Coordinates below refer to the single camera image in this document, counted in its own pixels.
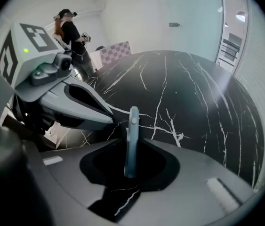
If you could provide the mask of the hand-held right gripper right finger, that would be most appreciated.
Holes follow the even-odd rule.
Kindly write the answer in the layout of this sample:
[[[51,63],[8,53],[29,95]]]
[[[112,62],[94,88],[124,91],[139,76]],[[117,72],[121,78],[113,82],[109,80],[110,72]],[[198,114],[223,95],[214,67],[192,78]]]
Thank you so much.
[[[252,187],[213,158],[149,140],[180,163],[174,181],[159,192],[142,192],[120,226],[205,226],[219,223],[251,197]]]

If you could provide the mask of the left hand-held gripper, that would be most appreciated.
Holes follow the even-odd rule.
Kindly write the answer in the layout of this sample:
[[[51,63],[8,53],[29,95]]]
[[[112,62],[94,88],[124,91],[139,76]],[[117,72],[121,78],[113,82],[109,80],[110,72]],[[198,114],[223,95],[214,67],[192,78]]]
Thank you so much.
[[[15,118],[30,130],[44,134],[55,120],[40,105],[51,88],[70,75],[41,86],[30,83],[30,74],[42,63],[52,64],[61,45],[43,27],[13,23],[0,49],[0,74],[14,90],[10,99]]]

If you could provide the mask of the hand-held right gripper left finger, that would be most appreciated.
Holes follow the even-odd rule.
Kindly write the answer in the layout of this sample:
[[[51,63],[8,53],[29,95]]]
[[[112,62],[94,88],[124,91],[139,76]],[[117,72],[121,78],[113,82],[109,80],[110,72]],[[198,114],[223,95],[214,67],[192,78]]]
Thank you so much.
[[[83,118],[113,118],[111,112],[86,88],[63,82],[65,110],[73,116]]]

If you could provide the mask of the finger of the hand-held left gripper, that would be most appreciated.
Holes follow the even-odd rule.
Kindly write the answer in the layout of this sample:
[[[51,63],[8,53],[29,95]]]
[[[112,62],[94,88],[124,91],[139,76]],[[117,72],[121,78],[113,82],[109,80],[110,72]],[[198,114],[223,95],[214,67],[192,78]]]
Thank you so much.
[[[55,160],[47,168],[75,201],[87,208],[119,208],[126,203],[125,143],[121,139],[42,153]]]
[[[72,129],[104,129],[113,124],[113,116],[107,113],[103,105],[93,97],[91,102],[84,103],[68,92],[56,96],[46,93],[40,100],[40,105],[56,122]]]

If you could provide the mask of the table with checkered cloth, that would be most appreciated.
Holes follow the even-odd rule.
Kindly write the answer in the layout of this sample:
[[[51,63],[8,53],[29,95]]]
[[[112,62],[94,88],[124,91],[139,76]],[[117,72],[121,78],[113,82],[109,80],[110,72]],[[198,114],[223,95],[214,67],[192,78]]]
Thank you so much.
[[[125,56],[131,55],[128,41],[116,43],[99,50],[102,66],[108,65]]]

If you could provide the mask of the frosted glass door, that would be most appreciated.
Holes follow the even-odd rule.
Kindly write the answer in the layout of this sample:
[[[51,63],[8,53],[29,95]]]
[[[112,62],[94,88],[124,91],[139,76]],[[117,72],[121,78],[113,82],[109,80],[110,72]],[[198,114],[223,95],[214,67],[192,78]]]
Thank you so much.
[[[215,61],[223,29],[222,0],[165,0],[167,48]],[[182,26],[170,28],[170,22]]]

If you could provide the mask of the black stair railing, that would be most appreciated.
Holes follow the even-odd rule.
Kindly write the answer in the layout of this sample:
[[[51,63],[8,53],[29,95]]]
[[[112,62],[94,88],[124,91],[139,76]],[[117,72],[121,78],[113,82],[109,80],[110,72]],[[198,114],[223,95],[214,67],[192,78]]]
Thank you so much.
[[[233,68],[235,66],[235,62],[237,61],[239,52],[239,45],[229,41],[228,39],[223,39],[217,57],[218,64]]]

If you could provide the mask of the round pendant lamp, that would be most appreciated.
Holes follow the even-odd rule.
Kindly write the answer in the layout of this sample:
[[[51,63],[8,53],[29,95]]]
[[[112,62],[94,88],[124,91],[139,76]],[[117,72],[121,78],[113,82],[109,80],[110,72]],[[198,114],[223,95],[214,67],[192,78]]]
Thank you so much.
[[[235,15],[235,17],[236,17],[238,20],[242,21],[242,22],[246,22],[246,13],[243,12],[243,11],[239,11],[239,12]]]

